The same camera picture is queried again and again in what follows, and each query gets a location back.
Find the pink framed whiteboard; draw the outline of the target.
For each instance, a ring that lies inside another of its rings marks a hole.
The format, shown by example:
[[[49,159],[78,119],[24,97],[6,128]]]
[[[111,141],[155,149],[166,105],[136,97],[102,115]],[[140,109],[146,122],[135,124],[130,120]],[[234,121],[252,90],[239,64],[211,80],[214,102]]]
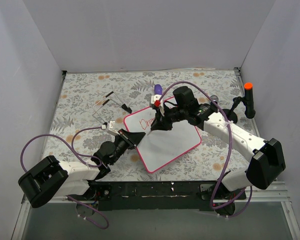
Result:
[[[146,135],[136,150],[148,173],[152,174],[202,143],[201,135],[195,126],[186,120],[173,124],[172,130],[152,131],[151,124],[156,111],[151,107],[138,110],[123,119],[129,132],[145,132]]]

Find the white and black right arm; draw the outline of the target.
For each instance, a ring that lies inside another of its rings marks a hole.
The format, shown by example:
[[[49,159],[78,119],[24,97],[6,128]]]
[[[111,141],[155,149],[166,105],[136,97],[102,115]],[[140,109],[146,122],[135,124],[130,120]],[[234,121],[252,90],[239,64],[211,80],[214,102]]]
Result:
[[[245,115],[255,116],[253,91],[245,91],[244,97],[236,97],[231,109],[221,109],[218,101],[210,98],[209,103],[199,103],[193,91],[187,86],[172,92],[175,103],[166,105],[162,95],[151,97],[150,106],[155,110],[151,131],[170,131],[174,123],[187,121],[190,125],[207,132],[228,144],[228,153],[239,152],[248,162],[248,167],[224,170],[210,189],[211,199],[227,199],[236,190],[256,187],[265,190],[286,169],[282,144],[275,138],[270,140],[255,136],[236,125],[234,109],[244,102]]]

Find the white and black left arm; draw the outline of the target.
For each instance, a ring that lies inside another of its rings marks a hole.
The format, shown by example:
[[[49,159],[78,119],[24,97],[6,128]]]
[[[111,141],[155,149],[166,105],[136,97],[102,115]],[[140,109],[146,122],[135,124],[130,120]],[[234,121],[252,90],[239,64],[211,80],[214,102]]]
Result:
[[[91,181],[105,177],[126,150],[132,150],[145,137],[145,132],[121,129],[114,141],[105,141],[91,156],[93,163],[58,161],[48,155],[19,178],[18,185],[33,208],[39,208],[52,198],[79,195],[85,200],[96,196]]]

